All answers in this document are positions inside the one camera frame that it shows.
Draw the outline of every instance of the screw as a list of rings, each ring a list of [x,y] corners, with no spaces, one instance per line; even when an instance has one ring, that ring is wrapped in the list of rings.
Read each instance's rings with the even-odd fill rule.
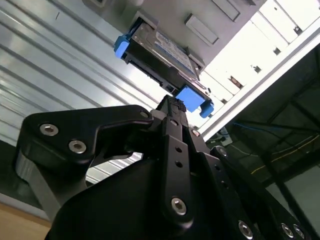
[[[184,203],[184,201],[182,201],[180,198],[177,198],[177,197],[172,198],[171,206],[178,215],[183,216],[187,213],[187,206]]]
[[[219,149],[219,152],[223,155],[223,156],[227,156],[227,152],[226,152],[226,150],[224,150],[223,148],[220,148]]]
[[[284,233],[289,237],[289,238],[293,238],[294,237],[294,234],[293,232],[290,230],[290,228],[285,225],[284,223],[281,223],[281,227],[282,227],[282,230],[284,231]]]
[[[193,135],[195,135],[196,137],[200,136],[200,133],[197,130],[192,129],[191,132],[193,133]]]
[[[250,227],[244,221],[239,221],[238,227],[240,232],[243,236],[245,236],[246,239],[251,240],[254,238],[254,234],[252,233]]]
[[[293,225],[294,230],[296,231],[296,233],[303,239],[305,239],[305,235],[304,233],[301,231],[301,229],[297,226],[297,225]]]
[[[141,116],[144,117],[144,118],[148,118],[148,117],[149,117],[149,115],[148,115],[146,112],[144,112],[144,111],[141,111],[140,114],[141,114]]]
[[[53,124],[45,123],[40,126],[40,132],[43,135],[54,136],[58,134],[59,129]]]
[[[173,125],[175,125],[175,126],[178,126],[179,124],[175,121],[175,120],[170,120],[170,123],[172,123]]]
[[[82,141],[72,140],[69,142],[69,149],[76,154],[83,154],[86,151],[87,146]]]

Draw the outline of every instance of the white panel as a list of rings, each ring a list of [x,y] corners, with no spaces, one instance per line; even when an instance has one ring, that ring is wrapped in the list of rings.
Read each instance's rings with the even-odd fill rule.
[[[207,67],[205,72],[208,73],[212,78],[214,78],[218,83],[220,83],[225,89],[227,89],[233,95],[239,92],[239,88],[234,85],[228,78],[231,74],[223,70],[222,67]]]
[[[210,88],[211,94],[220,101],[223,99],[229,101],[233,97],[233,95],[227,89],[225,89],[205,71],[200,74],[200,81],[204,86]]]
[[[294,31],[296,25],[273,0],[268,0],[260,12],[289,43],[297,38],[298,35]]]
[[[251,21],[279,50],[283,51],[288,46],[288,42],[271,24],[268,23],[260,12],[253,15]]]
[[[320,4],[317,0],[277,0],[296,24],[305,30],[320,17]]]

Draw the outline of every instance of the metal sheet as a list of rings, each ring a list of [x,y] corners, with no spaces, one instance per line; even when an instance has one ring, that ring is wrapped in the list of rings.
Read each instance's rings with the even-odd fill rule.
[[[155,108],[166,92],[114,56],[118,35],[78,0],[1,1],[0,140],[16,145],[23,118],[33,113]],[[97,166],[88,180],[100,181],[138,159],[135,154]]]

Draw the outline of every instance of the black metal bracket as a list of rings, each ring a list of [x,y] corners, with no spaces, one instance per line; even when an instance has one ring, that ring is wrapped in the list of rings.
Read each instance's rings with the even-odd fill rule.
[[[136,151],[142,160],[84,186],[95,162]],[[227,156],[223,147],[210,152],[184,104],[166,96],[152,115],[139,106],[31,115],[15,169],[53,221],[48,240],[300,240],[295,226],[309,239]]]

